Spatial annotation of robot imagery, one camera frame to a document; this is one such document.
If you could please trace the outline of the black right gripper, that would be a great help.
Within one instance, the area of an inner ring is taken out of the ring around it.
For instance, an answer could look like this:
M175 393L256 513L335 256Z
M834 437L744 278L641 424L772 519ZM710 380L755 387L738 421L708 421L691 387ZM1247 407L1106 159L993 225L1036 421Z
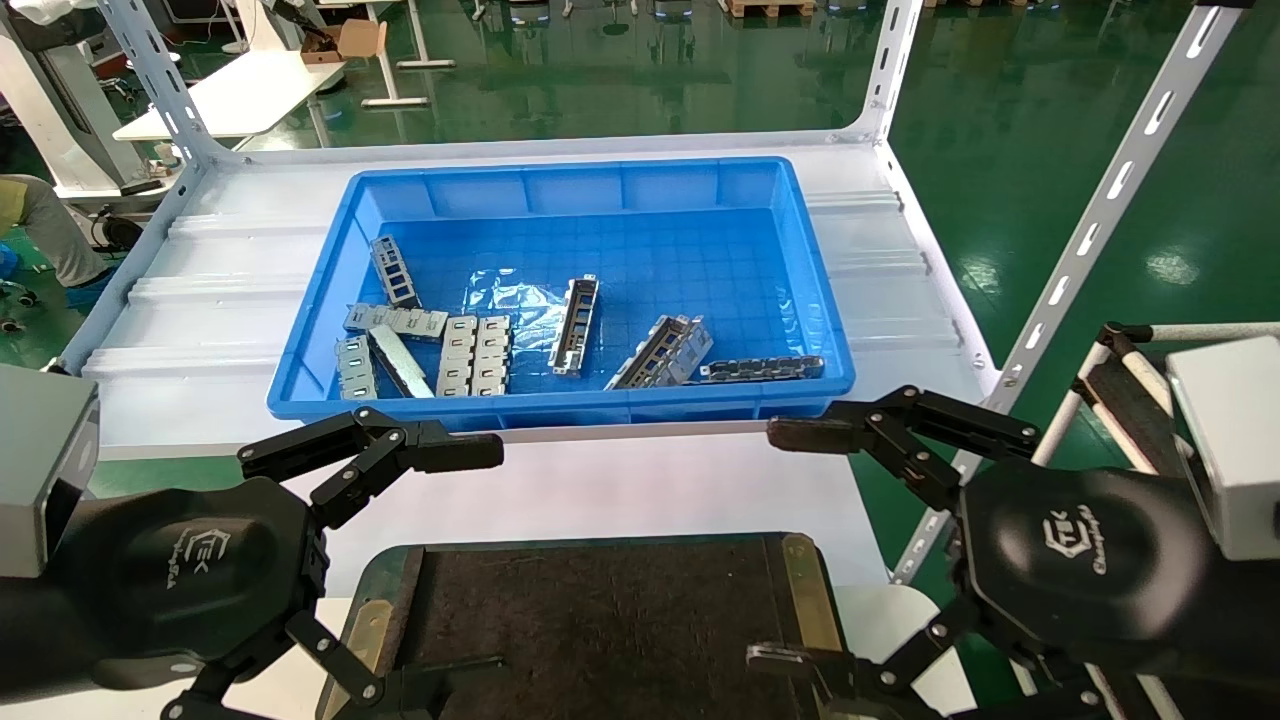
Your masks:
M961 473L928 441L1030 459L1041 429L915 386L776 416L765 434L787 452L867 454L931 509L957 507L974 591L1036 650L1139 675L1277 684L1277 562L1226 559L1184 480L998 462L960 493ZM750 646L746 664L808 682L835 714L945 719L913 683L983 619L982 603L957 597L882 664L776 643ZM1074 682L950 717L1100 719L1101 693Z

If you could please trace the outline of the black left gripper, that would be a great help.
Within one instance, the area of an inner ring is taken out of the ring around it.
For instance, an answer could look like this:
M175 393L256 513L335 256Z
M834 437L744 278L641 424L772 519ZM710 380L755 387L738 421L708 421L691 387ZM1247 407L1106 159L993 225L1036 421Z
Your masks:
M506 661L374 675L303 612L324 593L323 527L343 527L407 471L504 459L497 434L454 436L436 420L357 407L241 448L243 477L269 480L86 500L40 577L3 580L1 689L141 691L205 667L163 719L259 719L223 700L234 678L256 676L292 639L346 691L335 719L439 719L460 687L502 675ZM310 506L275 484L333 464Z

